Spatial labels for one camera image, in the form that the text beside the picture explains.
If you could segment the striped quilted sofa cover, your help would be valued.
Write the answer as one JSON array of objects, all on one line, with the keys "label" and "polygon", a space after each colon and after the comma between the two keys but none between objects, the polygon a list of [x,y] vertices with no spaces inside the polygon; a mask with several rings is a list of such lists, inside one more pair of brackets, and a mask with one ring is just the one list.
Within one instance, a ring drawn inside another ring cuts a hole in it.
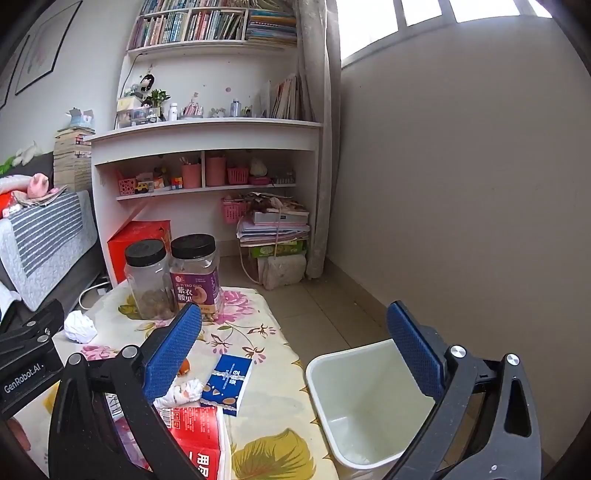
[{"label": "striped quilted sofa cover", "polygon": [[62,192],[1,221],[1,264],[27,308],[37,309],[96,244],[89,193]]}]

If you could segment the white foam block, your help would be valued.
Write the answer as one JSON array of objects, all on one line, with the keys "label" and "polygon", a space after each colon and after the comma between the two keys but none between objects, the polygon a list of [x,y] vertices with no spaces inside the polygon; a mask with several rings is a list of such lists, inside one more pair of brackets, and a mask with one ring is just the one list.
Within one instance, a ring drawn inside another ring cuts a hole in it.
[{"label": "white foam block", "polygon": [[266,290],[274,290],[301,282],[307,268],[304,254],[270,256],[257,259],[259,283]]}]

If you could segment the white paper ball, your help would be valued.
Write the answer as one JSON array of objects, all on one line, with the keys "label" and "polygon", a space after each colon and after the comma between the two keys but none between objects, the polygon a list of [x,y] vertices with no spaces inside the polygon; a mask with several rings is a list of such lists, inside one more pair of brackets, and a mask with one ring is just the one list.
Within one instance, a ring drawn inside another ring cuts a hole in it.
[{"label": "white paper ball", "polygon": [[65,336],[78,344],[88,344],[98,334],[93,321],[80,310],[73,310],[64,319]]}]

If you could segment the blue biscuit box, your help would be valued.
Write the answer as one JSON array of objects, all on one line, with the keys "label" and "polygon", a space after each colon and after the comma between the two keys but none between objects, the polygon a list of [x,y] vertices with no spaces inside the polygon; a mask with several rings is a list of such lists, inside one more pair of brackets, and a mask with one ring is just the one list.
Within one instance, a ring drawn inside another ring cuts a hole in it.
[{"label": "blue biscuit box", "polygon": [[252,359],[223,354],[202,387],[200,404],[219,407],[225,415],[236,417],[252,374]]}]

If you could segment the pink basket under shelf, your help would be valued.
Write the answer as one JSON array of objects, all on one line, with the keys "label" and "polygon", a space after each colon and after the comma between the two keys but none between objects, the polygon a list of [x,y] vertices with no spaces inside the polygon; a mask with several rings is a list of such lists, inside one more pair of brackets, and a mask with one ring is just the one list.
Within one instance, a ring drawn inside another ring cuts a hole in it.
[{"label": "pink basket under shelf", "polygon": [[250,202],[245,198],[223,198],[221,201],[222,216],[226,224],[235,225],[247,212]]}]

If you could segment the red instant noodle box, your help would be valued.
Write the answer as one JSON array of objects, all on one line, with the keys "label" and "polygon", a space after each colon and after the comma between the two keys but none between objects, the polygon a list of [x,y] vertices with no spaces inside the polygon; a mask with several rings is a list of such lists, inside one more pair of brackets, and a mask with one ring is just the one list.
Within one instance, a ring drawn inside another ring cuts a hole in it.
[{"label": "red instant noodle box", "polygon": [[[109,409],[130,461],[150,471],[118,401]],[[160,408],[157,412],[181,450],[205,479],[231,478],[230,442],[221,409],[190,406]]]}]

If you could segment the pink pen cup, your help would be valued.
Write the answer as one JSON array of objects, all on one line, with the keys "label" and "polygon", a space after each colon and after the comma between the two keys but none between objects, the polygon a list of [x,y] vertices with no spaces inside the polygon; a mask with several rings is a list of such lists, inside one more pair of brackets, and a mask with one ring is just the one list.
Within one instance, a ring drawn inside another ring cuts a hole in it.
[{"label": "pink pen cup", "polygon": [[221,155],[209,156],[205,159],[205,183],[207,187],[218,187],[225,184],[226,158]]},{"label": "pink pen cup", "polygon": [[201,187],[201,165],[199,163],[182,164],[181,177],[184,189]]}]

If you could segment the pink basket on shelf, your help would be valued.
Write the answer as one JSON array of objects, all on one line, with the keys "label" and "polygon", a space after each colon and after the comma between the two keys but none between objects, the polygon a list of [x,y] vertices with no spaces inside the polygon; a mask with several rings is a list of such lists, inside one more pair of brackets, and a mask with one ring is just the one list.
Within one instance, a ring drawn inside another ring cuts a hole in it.
[{"label": "pink basket on shelf", "polygon": [[246,185],[249,183],[249,167],[229,167],[226,170],[229,185]]}]

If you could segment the green cardboard box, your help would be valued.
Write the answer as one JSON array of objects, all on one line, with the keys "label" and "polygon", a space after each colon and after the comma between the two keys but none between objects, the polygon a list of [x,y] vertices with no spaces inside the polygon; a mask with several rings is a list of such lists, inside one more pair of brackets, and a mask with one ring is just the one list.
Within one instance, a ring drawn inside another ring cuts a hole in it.
[{"label": "green cardboard box", "polygon": [[294,240],[277,244],[249,247],[249,257],[253,259],[269,258],[273,256],[300,255],[307,251],[307,241]]}]

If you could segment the clear jar black lid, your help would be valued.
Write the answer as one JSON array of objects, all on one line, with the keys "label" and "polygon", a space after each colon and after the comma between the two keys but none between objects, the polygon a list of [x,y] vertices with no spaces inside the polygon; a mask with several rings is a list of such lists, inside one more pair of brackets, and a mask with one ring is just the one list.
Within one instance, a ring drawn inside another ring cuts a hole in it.
[{"label": "clear jar black lid", "polygon": [[144,320],[169,320],[177,306],[169,275],[168,252],[162,240],[145,239],[126,247],[125,277],[138,313]]}]

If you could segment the orange peel piece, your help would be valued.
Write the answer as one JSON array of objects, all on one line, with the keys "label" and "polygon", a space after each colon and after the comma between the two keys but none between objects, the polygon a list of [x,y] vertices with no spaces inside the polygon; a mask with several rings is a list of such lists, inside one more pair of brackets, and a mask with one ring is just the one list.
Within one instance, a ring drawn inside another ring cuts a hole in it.
[{"label": "orange peel piece", "polygon": [[190,362],[187,359],[184,359],[181,363],[178,373],[178,376],[184,376],[190,371]]}]

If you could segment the red cardboard gift box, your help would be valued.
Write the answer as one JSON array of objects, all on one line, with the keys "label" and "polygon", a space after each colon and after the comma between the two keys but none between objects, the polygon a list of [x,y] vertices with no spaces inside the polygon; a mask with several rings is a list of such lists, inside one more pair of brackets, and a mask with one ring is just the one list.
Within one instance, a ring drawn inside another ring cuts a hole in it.
[{"label": "red cardboard gift box", "polygon": [[170,252],[170,221],[131,221],[108,240],[108,252],[117,284],[125,280],[125,249],[132,243],[147,239],[161,240],[166,251]]}]

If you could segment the pink lattice basket left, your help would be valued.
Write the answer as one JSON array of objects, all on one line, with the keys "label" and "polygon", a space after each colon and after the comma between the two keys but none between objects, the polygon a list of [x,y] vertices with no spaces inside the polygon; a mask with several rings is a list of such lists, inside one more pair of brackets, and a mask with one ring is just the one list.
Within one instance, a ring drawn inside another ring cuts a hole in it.
[{"label": "pink lattice basket left", "polygon": [[116,171],[116,179],[120,196],[130,196],[135,194],[137,180],[135,177],[125,177],[120,171]]}]

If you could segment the pink pig plush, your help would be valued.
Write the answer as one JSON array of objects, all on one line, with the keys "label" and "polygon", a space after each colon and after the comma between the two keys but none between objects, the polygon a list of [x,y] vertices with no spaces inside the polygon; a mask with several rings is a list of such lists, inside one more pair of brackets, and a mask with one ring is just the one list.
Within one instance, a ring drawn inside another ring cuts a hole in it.
[{"label": "pink pig plush", "polygon": [[29,199],[39,199],[48,194],[50,182],[48,177],[42,173],[33,175],[27,186],[27,197]]}]

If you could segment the stack of books by sofa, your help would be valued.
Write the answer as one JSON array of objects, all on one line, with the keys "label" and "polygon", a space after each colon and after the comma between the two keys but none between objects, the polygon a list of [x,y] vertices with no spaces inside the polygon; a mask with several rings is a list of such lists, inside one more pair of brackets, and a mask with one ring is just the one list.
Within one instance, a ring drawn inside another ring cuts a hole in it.
[{"label": "stack of books by sofa", "polygon": [[66,186],[71,191],[91,189],[91,142],[87,137],[93,129],[68,127],[58,130],[54,136],[53,185]]}]

